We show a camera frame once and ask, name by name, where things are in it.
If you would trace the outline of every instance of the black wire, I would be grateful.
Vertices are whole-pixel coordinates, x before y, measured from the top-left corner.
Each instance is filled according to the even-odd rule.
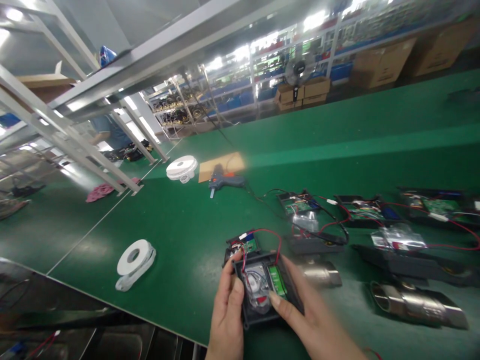
[[[12,285],[9,289],[7,289],[7,291],[5,291],[2,295],[0,295],[0,301],[1,301],[13,289],[16,289],[19,285],[21,285],[23,283],[28,283],[28,284],[25,286],[25,290],[23,290],[21,295],[12,304],[9,304],[9,309],[12,308],[16,303],[18,303],[20,301],[20,299],[23,298],[24,295],[27,293],[27,290],[29,289],[29,286],[30,286],[30,279],[25,279],[25,280],[17,282],[16,284]]]
[[[266,197],[269,193],[273,192],[273,191],[281,191],[285,194],[291,194],[292,196],[295,196],[296,198],[299,198],[301,200],[306,200],[300,196],[297,196],[293,193],[291,193],[290,191],[285,191],[283,189],[280,189],[280,188],[273,188],[273,189],[270,189],[268,190],[264,195],[262,195],[261,197],[258,197],[255,195],[254,191],[252,190],[252,187],[250,186],[250,184],[248,182],[245,183],[245,189],[247,191],[247,193],[249,193],[250,195],[252,195],[256,200],[258,200],[259,202],[263,203],[266,205],[266,207],[272,212],[272,214],[274,214],[277,218],[280,218],[284,221],[287,221],[288,223],[290,223],[291,225],[293,225],[294,227],[296,227],[297,229],[299,230],[302,230],[304,233],[306,234],[309,234],[315,238],[318,238],[318,239],[321,239],[322,241],[328,241],[332,244],[335,244],[335,245],[339,245],[339,246],[343,246],[343,245],[346,245],[349,243],[349,240],[350,240],[350,235],[349,235],[349,232],[347,231],[347,229],[345,228],[345,226],[337,220],[337,218],[330,212],[328,211],[327,209],[325,209],[323,206],[321,206],[317,201],[315,201],[316,205],[318,205],[318,207],[325,211],[327,213],[327,215],[329,215],[339,226],[340,228],[342,229],[343,233],[345,234],[345,239],[344,239],[344,242],[337,242],[337,241],[331,241],[331,240],[325,240],[324,238],[322,238],[321,236],[319,236],[318,234],[316,234],[315,232],[311,232],[309,230],[307,230],[306,228],[304,227],[301,227],[300,225],[294,223],[293,221],[290,221],[287,217],[285,216],[280,216],[278,215],[271,207],[269,204],[267,204],[265,201],[262,200],[262,198]]]
[[[193,98],[195,99],[196,103],[198,104],[198,106],[201,108],[201,110],[203,111],[203,113],[205,114],[205,116],[208,118],[208,120],[213,124],[213,126],[220,132],[220,134],[225,138],[226,142],[229,143],[231,145],[232,148],[235,149],[235,146],[234,144],[229,140],[229,138],[224,134],[224,132],[217,126],[217,124],[210,118],[210,116],[207,114],[207,112],[205,111],[205,108],[200,104],[199,100],[197,99],[197,96],[195,95],[192,87],[190,86],[190,81],[189,81],[189,78],[187,76],[184,76],[184,74],[182,73],[181,74],[182,77],[183,77],[183,80],[185,80],[186,82],[186,85],[188,86],[188,88],[190,89],[190,92],[193,96]]]

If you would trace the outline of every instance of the black plastic housing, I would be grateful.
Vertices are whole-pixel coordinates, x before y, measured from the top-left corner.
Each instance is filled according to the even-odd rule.
[[[462,190],[443,190],[443,189],[430,189],[430,188],[419,188],[419,187],[403,187],[399,186],[398,189],[400,190],[400,197],[402,202],[405,205],[410,206],[411,199],[407,195],[403,195],[404,193],[408,193],[408,191],[414,192],[415,195],[427,197],[427,198],[439,198],[441,200],[453,200],[458,203],[462,212],[465,213],[479,213],[475,210],[475,202],[473,199],[469,198],[465,192]],[[466,232],[466,230],[462,229],[460,226],[455,225],[451,222],[443,222],[438,221],[428,214],[422,211],[416,211],[414,208],[406,209],[408,217],[411,221],[432,226],[435,228],[441,229],[449,229],[459,232]],[[462,224],[463,226],[471,229],[477,230],[480,229],[480,216],[470,216],[471,222],[462,221],[461,218],[454,220],[456,223]]]
[[[315,254],[342,253],[345,249],[343,245],[327,245],[318,237],[290,238],[288,240],[290,250],[297,256],[308,256]]]
[[[372,198],[364,198],[360,195],[335,195],[336,201],[338,205],[342,205],[343,207],[351,205],[354,201],[364,201],[364,202],[377,202],[380,204],[380,211],[383,215],[384,219],[382,219],[382,223],[385,226],[390,226],[396,223],[405,223],[405,220],[389,205],[383,205],[385,201],[383,200],[380,194],[375,195]],[[343,219],[346,220],[349,217],[349,214],[341,207],[338,206],[340,209],[341,214],[343,215]],[[373,219],[350,219],[346,221],[346,224],[349,228],[366,228],[366,229],[378,229],[380,225]]]
[[[436,280],[456,287],[480,288],[480,267],[466,266],[419,251],[385,251],[365,245],[352,245],[352,248],[358,251],[364,261],[395,275],[401,281],[415,283],[412,280]]]
[[[310,206],[310,209],[299,210],[299,211],[297,211],[297,214],[304,214],[304,213],[309,212],[309,211],[319,211],[321,209],[319,203],[307,191],[307,189],[303,189],[303,191],[301,193],[296,193],[296,192],[293,192],[293,191],[284,192],[284,193],[278,194],[277,198],[278,198],[278,200],[280,200],[281,208],[283,209],[283,211],[285,212],[285,215],[287,217],[289,217],[289,218],[293,217],[293,213],[289,213],[286,209],[286,207],[288,206],[288,202],[291,200],[290,197],[298,197],[298,199],[301,200],[302,198],[300,198],[300,195],[307,195],[306,200],[308,200],[308,205]]]
[[[253,230],[255,229],[250,229],[248,231],[245,231],[245,232],[242,232],[240,235],[238,236],[235,236],[235,237],[232,237],[230,240],[227,240],[226,243],[227,243],[227,248],[225,249],[225,256],[223,258],[223,264],[222,264],[222,268],[225,266],[225,264],[227,263],[227,261],[230,259],[230,253],[232,252],[232,244],[233,242],[235,241],[239,241],[241,243],[246,243],[247,241],[254,241],[255,244],[256,244],[256,251],[254,251],[254,253],[256,254],[260,254],[262,251],[260,249],[260,246],[259,246],[259,242],[257,241],[257,238],[255,237],[255,233],[252,233],[250,235],[247,235],[247,237],[243,238],[242,240],[240,240],[240,236],[245,234],[245,233],[249,233],[249,232],[252,232]]]
[[[267,253],[263,255],[249,256],[247,257],[245,265],[248,266],[250,264],[260,263],[264,266],[265,270],[267,270],[269,266],[275,264],[276,258],[277,258],[276,253]],[[278,270],[280,272],[280,275],[283,279],[283,283],[286,288],[287,300],[290,303],[292,303],[298,309],[298,311],[300,311],[303,314],[304,306],[302,304],[302,301],[300,300],[299,295],[297,294],[297,290],[295,289],[295,285],[293,284],[290,273],[285,267],[285,264],[283,263],[281,257],[278,258],[278,263],[276,264],[276,266],[278,267]],[[273,306],[270,306],[270,310],[266,314],[260,314],[252,309],[252,306],[250,305],[249,298],[247,295],[247,287],[246,287],[244,276],[242,273],[242,267],[243,267],[242,260],[233,262],[233,269],[235,270],[237,277],[242,280],[243,286],[245,287],[245,296],[243,298],[243,303],[241,305],[243,328],[245,330],[248,330],[249,327],[252,325],[267,323],[267,322],[280,319],[280,316],[275,311]],[[266,279],[268,282],[268,286],[270,287],[270,290],[275,291],[270,277],[266,276]]]

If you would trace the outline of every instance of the fan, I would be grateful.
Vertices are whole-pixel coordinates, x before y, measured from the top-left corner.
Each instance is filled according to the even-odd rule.
[[[306,82],[315,69],[315,59],[308,52],[290,59],[285,67],[285,80],[293,85],[293,101],[297,101],[299,87]]]

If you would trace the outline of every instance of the hand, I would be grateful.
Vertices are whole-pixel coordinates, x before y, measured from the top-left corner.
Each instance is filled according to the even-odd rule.
[[[205,360],[241,360],[244,357],[244,328],[242,302],[244,284],[232,275],[232,260],[239,261],[238,251],[223,267],[211,315],[210,341]]]
[[[299,268],[285,256],[282,256],[282,260],[303,302],[305,316],[273,291],[270,291],[270,301],[276,312],[298,335],[310,357],[313,360],[366,360]]]

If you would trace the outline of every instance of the tape roll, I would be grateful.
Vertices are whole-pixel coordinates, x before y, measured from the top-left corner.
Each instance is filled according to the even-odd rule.
[[[144,239],[135,241],[120,257],[116,272],[121,276],[115,284],[118,291],[126,292],[152,266],[157,255]]]

